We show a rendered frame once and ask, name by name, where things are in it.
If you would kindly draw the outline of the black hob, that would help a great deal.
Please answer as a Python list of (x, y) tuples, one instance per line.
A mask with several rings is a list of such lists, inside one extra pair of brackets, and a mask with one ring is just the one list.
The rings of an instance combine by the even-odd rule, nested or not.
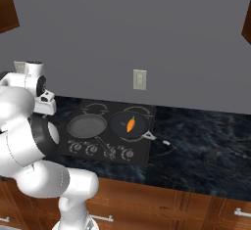
[[(58, 105), (59, 107), (55, 115), (55, 121), (60, 133), (62, 145), (60, 152), (62, 155), (134, 165), (145, 165), (148, 162), (151, 146), (151, 141), (148, 139), (141, 138), (134, 141), (123, 139), (115, 135), (109, 129), (109, 125), (107, 125), (106, 130), (100, 135), (100, 137), (108, 147), (114, 147), (116, 150), (116, 158), (110, 160), (95, 139), (77, 139), (68, 132), (67, 126), (74, 117), (79, 115), (101, 115), (108, 123), (109, 118), (116, 113), (137, 112), (145, 115), (149, 119), (150, 129), (152, 130), (156, 113), (156, 109), (153, 106), (90, 99), (82, 99), (80, 102), (77, 102), (76, 98), (59, 98)], [(78, 142), (82, 146), (82, 148), (75, 154), (70, 151), (70, 146), (73, 142)], [(93, 156), (88, 156), (85, 153), (85, 149), (89, 145), (96, 145), (98, 147), (98, 151)], [(134, 156), (130, 161), (122, 159), (122, 151), (124, 149), (133, 150)]]

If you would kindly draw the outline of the grey frying pan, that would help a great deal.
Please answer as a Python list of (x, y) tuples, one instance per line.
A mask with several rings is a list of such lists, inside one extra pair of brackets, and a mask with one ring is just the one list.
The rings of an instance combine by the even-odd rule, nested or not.
[(68, 123), (67, 130), (77, 139), (95, 139), (105, 151), (108, 146), (100, 135), (106, 130), (107, 125), (106, 119), (101, 115), (79, 115)]

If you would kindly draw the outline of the brown wooden drawer front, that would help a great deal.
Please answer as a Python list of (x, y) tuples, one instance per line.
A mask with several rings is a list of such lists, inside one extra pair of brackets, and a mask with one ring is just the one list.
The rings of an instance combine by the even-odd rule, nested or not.
[(214, 230), (251, 230), (251, 218), (234, 215), (236, 208), (251, 213), (251, 202), (214, 197), (208, 217)]
[(112, 215), (100, 230), (202, 230), (211, 197), (173, 189), (100, 178), (99, 191), (87, 201), (98, 216)]
[(36, 199), (24, 195), (14, 179), (0, 178), (0, 218), (4, 226), (22, 230), (51, 230), (60, 219), (58, 199)]

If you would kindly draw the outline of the black hob knob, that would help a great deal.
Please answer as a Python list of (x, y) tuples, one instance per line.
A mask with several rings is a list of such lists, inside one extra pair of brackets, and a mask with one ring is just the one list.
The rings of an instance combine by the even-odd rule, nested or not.
[(98, 147), (96, 145), (89, 145), (85, 149), (85, 153), (88, 156), (93, 156), (98, 151)]
[(77, 153), (82, 148), (81, 144), (78, 142), (73, 142), (70, 146), (70, 151), (72, 153)]
[(105, 152), (106, 152), (106, 155), (109, 159), (114, 160), (116, 158), (116, 150), (114, 147), (112, 147), (112, 148), (107, 147)]
[(122, 151), (122, 159), (125, 161), (130, 161), (134, 156), (134, 152), (132, 149), (124, 149)]

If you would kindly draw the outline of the beige wall outlet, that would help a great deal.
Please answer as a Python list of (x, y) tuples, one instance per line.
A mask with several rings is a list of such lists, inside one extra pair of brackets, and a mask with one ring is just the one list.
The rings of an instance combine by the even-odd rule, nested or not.
[(145, 90), (147, 85), (147, 71), (135, 69), (133, 71), (133, 88), (135, 90)]

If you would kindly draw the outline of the orange carrot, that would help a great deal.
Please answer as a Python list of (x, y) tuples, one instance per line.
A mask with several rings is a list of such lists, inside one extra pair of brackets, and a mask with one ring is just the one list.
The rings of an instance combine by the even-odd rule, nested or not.
[(133, 116), (126, 125), (126, 132), (130, 132), (135, 126), (135, 117)]

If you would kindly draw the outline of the black frying pan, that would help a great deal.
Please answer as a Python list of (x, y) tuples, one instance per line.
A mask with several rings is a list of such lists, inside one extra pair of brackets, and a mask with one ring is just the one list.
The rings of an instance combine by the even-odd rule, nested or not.
[[(135, 126), (130, 132), (126, 132), (127, 122), (135, 117)], [(112, 115), (108, 121), (109, 129), (117, 136), (134, 141), (136, 139), (145, 138), (152, 141), (170, 146), (171, 143), (161, 137), (155, 136), (150, 129), (149, 119), (137, 112), (119, 112)]]

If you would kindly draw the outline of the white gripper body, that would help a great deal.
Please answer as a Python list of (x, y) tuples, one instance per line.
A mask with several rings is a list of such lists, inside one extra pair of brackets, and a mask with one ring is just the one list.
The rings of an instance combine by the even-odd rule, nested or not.
[(43, 101), (40, 101), (39, 99), (36, 99), (34, 111), (37, 114), (54, 115), (57, 111), (56, 101), (52, 100), (50, 102), (43, 102)]

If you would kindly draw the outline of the brown wall cupboard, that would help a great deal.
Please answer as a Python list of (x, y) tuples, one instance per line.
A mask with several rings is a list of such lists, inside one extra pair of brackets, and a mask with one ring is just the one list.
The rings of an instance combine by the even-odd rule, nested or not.
[(19, 27), (15, 4), (13, 0), (0, 0), (0, 33)]
[(251, 44), (251, 9), (247, 11), (241, 34)]

